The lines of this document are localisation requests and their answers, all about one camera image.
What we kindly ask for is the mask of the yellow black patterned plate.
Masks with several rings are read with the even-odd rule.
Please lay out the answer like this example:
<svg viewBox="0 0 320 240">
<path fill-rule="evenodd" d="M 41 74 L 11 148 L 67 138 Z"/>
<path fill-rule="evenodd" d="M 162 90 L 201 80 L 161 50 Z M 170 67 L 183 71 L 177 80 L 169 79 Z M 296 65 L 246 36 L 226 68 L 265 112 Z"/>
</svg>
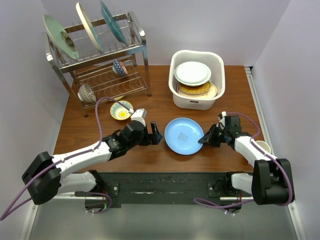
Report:
<svg viewBox="0 0 320 240">
<path fill-rule="evenodd" d="M 179 85 L 179 90 L 184 93 L 187 93 L 187 94 L 195 95 L 195 94 L 201 94 L 201 93 L 206 92 L 208 90 L 208 87 L 201 86 L 201 87 L 197 87 L 197 88 L 189 88 L 184 85 Z"/>
</svg>

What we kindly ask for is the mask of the white scalloped plate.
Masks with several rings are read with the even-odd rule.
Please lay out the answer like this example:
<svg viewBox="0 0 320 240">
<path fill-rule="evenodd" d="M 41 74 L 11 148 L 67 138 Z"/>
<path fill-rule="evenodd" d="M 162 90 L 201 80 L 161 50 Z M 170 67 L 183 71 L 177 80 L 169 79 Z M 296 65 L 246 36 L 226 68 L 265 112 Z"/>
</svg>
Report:
<svg viewBox="0 0 320 240">
<path fill-rule="evenodd" d="M 199 83 L 209 81 L 212 72 L 204 63 L 197 61 L 183 62 L 175 68 L 174 76 L 180 82 Z"/>
<path fill-rule="evenodd" d="M 184 81 L 178 81 L 178 83 L 180 85 L 186 86 L 187 88 L 200 88 L 202 86 L 205 86 L 207 84 L 209 84 L 209 81 L 203 81 L 203 82 L 196 82 L 196 83 L 192 83 L 192 82 L 184 82 Z"/>
</svg>

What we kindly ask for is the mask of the woven bamboo tray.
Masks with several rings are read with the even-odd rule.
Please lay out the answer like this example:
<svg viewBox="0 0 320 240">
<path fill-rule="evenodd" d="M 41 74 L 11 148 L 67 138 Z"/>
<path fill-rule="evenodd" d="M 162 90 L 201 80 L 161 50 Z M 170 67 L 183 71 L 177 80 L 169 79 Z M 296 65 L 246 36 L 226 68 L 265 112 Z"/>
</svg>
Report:
<svg viewBox="0 0 320 240">
<path fill-rule="evenodd" d="M 207 92 L 211 87 L 210 83 L 204 83 L 198 86 L 187 86 L 185 84 L 180 83 L 179 84 L 179 90 L 191 95 L 197 95 L 197 94 L 203 94 Z"/>
</svg>

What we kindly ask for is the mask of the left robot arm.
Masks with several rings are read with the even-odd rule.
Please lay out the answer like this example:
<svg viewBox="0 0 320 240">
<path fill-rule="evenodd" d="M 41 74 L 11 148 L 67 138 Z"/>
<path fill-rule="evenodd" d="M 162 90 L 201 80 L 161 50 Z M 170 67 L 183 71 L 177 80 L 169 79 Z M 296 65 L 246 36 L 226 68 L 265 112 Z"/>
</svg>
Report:
<svg viewBox="0 0 320 240">
<path fill-rule="evenodd" d="M 104 184 L 95 171 L 78 171 L 124 156 L 135 146 L 158 145 L 163 136 L 157 124 L 150 123 L 152 132 L 137 120 L 128 123 L 100 141 L 69 153 L 49 155 L 39 153 L 22 175 L 28 193 L 35 205 L 42 205 L 56 195 L 67 192 L 88 192 L 99 196 Z"/>
</svg>

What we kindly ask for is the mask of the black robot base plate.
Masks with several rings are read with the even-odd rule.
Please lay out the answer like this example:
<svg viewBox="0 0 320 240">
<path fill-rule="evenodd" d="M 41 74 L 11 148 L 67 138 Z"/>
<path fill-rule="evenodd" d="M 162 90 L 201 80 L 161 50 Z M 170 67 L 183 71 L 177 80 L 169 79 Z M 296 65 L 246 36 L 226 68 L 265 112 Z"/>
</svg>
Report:
<svg viewBox="0 0 320 240">
<path fill-rule="evenodd" d="M 101 172 L 96 189 L 113 208 L 124 204 L 192 205 L 195 198 L 227 205 L 251 199 L 231 186 L 229 172 Z"/>
</svg>

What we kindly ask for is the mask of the green cream leaf plate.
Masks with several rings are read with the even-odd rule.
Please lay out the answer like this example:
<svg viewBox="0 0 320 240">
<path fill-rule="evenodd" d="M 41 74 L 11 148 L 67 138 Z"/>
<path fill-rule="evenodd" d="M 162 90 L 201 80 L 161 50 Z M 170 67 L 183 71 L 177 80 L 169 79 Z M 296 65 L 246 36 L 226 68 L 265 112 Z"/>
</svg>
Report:
<svg viewBox="0 0 320 240">
<path fill-rule="evenodd" d="M 196 98 L 196 99 L 213 99 L 217 94 L 217 88 L 214 84 L 210 83 L 210 88 L 207 92 L 199 94 L 190 94 L 183 92 L 180 86 L 177 87 L 177 93 L 183 97 Z"/>
</svg>

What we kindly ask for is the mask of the blue plate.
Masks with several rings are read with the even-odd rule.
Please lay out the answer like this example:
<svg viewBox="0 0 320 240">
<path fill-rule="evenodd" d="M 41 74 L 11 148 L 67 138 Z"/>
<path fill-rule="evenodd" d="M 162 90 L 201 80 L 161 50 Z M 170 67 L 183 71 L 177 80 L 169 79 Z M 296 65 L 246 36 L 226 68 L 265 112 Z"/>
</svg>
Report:
<svg viewBox="0 0 320 240">
<path fill-rule="evenodd" d="M 164 130 L 164 139 L 168 147 L 180 155 L 193 155 L 202 147 L 198 141 L 204 136 L 202 127 L 186 117 L 175 118 Z"/>
</svg>

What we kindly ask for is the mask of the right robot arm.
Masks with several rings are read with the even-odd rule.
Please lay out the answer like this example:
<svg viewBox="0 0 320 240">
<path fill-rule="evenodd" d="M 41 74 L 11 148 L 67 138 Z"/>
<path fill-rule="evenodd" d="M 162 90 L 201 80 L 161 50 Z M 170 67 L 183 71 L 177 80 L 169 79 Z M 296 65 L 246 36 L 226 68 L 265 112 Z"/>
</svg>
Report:
<svg viewBox="0 0 320 240">
<path fill-rule="evenodd" d="M 222 112 L 218 123 L 198 140 L 200 144 L 220 147 L 227 144 L 253 167 L 253 173 L 230 172 L 223 183 L 223 192 L 230 197 L 243 191 L 258 205 L 287 206 L 295 200 L 291 163 L 264 150 L 241 127 L 238 115 Z"/>
</svg>

